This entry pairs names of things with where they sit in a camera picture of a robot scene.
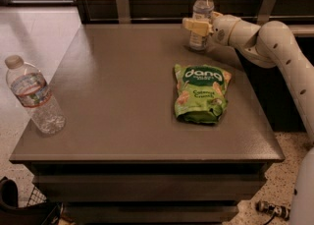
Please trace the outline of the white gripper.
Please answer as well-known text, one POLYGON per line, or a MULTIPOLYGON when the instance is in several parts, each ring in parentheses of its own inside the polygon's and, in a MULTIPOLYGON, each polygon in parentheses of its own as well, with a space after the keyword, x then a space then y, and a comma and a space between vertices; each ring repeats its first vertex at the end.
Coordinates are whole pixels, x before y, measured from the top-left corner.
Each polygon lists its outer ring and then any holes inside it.
POLYGON ((211 24, 208 19, 183 18, 183 27, 200 36, 207 36, 213 32, 212 38, 216 43, 238 47, 236 25, 240 22, 240 18, 214 11, 212 19, 211 24))

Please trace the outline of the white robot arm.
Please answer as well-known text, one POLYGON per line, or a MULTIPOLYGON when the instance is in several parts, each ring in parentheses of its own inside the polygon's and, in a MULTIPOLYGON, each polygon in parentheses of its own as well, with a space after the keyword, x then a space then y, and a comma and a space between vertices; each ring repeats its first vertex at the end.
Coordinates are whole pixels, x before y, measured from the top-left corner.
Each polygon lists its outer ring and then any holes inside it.
MULTIPOLYGON (((184 18, 183 27, 233 47, 259 67, 278 67, 309 140, 314 142, 314 66, 300 50, 287 25, 271 21, 258 26, 239 17, 217 13, 211 19, 184 18)), ((298 170, 289 225, 314 225, 314 147, 307 152, 298 170)))

